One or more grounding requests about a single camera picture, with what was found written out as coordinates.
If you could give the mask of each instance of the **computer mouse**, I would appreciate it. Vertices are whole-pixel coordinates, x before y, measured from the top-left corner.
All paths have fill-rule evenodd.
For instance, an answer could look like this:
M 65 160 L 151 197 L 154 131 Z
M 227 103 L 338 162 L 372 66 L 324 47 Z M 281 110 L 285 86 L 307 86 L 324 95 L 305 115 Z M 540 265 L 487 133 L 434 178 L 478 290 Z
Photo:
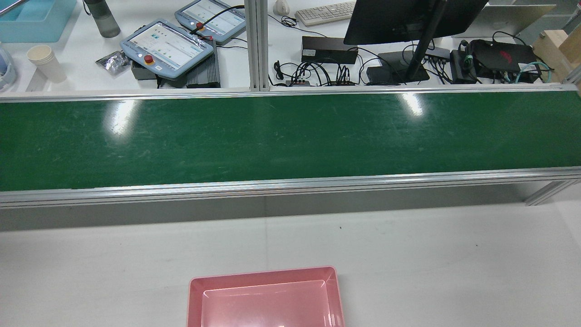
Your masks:
M 272 11 L 277 15 L 285 16 L 291 12 L 291 8 L 286 0 L 277 0 L 272 7 Z

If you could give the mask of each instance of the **red emergency stop button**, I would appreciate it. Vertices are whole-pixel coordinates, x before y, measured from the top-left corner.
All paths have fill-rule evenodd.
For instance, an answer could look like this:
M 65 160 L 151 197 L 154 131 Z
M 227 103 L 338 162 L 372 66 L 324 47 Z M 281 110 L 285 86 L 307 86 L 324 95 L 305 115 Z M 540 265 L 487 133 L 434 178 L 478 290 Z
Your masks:
M 152 55 L 145 55 L 144 56 L 144 61 L 148 65 L 153 64 L 153 56 Z

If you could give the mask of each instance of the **power adapter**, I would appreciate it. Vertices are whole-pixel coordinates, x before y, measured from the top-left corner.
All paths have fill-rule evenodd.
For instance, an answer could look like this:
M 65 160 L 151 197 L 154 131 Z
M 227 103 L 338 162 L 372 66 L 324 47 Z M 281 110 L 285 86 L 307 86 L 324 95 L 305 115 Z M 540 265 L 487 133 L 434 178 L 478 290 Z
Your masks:
M 466 52 L 462 50 L 452 50 L 450 53 L 450 69 L 452 71 L 452 84 L 476 84 L 476 70 L 474 65 L 470 70 L 464 70 L 464 59 Z

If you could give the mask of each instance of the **blue cable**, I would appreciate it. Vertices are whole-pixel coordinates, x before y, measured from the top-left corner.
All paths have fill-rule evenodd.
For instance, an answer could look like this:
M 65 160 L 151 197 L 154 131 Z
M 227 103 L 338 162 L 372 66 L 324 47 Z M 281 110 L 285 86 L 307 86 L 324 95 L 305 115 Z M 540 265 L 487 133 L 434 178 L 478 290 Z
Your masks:
M 548 79 L 547 79 L 547 81 L 545 83 L 550 83 L 551 82 L 551 68 L 549 66 L 547 66 L 547 64 L 544 63 L 544 62 L 534 61 L 534 62 L 531 62 L 530 64 L 524 66 L 521 69 L 521 71 L 517 75 L 517 79 L 514 80 L 514 83 L 518 83 L 518 80 L 521 78 L 521 74 L 525 72 L 525 69 L 527 69 L 528 67 L 530 67 L 532 65 L 541 65 L 541 66 L 544 66 L 548 70 Z

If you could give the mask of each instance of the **monitor stand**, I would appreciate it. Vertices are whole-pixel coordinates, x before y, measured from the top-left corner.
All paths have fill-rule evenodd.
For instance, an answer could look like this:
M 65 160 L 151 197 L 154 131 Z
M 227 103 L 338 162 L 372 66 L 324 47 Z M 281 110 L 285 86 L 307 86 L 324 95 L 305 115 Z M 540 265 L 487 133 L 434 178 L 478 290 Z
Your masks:
M 425 81 L 429 79 L 428 73 L 424 67 L 422 67 L 422 61 L 426 56 L 426 51 L 428 50 L 430 41 L 436 34 L 437 26 L 444 16 L 444 11 L 446 10 L 448 1 L 449 0 L 436 0 L 434 3 L 428 24 L 419 39 L 419 43 L 412 57 L 408 57 L 404 61 L 401 51 L 379 55 L 380 58 L 383 59 L 381 60 L 382 65 L 385 64 L 386 66 L 379 67 L 379 69 L 377 67 L 369 67 L 367 69 L 367 76 L 370 78 L 370 83 L 400 84 L 414 81 Z
M 367 68 L 369 83 L 397 85 L 429 80 L 428 72 L 421 66 L 414 75 L 406 77 L 410 67 L 409 63 L 412 61 L 413 56 L 414 53 L 411 51 L 404 51 L 403 56 L 401 51 L 379 54 L 379 57 L 383 59 L 380 60 L 381 67 Z

